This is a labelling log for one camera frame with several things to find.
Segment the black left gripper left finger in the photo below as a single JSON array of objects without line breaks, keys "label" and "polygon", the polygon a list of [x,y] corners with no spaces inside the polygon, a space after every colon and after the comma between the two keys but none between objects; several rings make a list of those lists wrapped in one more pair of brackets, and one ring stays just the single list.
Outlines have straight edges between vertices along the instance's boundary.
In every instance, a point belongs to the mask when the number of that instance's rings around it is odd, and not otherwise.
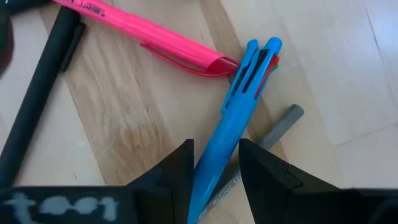
[{"label": "black left gripper left finger", "polygon": [[127,184],[132,224],[187,224],[193,187],[194,140],[186,139],[153,168]]}]

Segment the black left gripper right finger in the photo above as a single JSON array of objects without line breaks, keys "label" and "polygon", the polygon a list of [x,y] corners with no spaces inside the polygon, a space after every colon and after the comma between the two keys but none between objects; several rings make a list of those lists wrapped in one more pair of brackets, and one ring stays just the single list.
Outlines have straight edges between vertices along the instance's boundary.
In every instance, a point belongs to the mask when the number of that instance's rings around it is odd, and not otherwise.
[{"label": "black left gripper right finger", "polygon": [[239,141],[239,166],[255,224],[351,224],[338,187],[248,139]]}]

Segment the grey pen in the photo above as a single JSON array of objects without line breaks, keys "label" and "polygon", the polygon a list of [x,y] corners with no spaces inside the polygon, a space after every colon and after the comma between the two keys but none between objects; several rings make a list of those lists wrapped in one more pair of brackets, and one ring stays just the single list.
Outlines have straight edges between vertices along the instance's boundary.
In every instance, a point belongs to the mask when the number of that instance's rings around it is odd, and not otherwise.
[{"label": "grey pen", "polygon": [[[284,115],[270,128],[270,130],[263,135],[262,138],[255,141],[256,144],[260,145],[267,151],[280,140],[280,138],[304,115],[304,110],[297,104],[292,104]],[[221,182],[216,186],[208,203],[202,210],[200,216],[195,221],[195,224],[203,222],[204,218],[209,214],[217,204],[224,199],[227,194],[241,181],[241,172],[239,168],[239,162],[230,162],[226,170],[221,176]]]}]

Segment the blue multicolour click pen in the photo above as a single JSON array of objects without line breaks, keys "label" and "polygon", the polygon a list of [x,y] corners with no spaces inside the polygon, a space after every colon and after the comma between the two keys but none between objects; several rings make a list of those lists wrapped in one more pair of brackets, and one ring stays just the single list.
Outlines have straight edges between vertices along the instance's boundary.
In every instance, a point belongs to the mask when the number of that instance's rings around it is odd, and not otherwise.
[{"label": "blue multicolour click pen", "polygon": [[251,119],[268,76],[279,62],[281,48],[282,40],[278,37],[271,37],[262,48],[256,39],[247,43],[221,107],[221,119],[194,170],[187,224],[195,224],[209,201]]}]

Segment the black click pen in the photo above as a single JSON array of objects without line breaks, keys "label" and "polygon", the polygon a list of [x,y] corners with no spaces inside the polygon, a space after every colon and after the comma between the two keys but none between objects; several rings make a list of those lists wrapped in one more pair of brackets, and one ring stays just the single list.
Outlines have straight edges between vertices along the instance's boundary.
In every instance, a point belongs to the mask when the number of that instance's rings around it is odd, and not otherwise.
[{"label": "black click pen", "polygon": [[67,70],[84,31],[80,14],[62,6],[0,153],[0,189],[13,185],[56,77]]}]

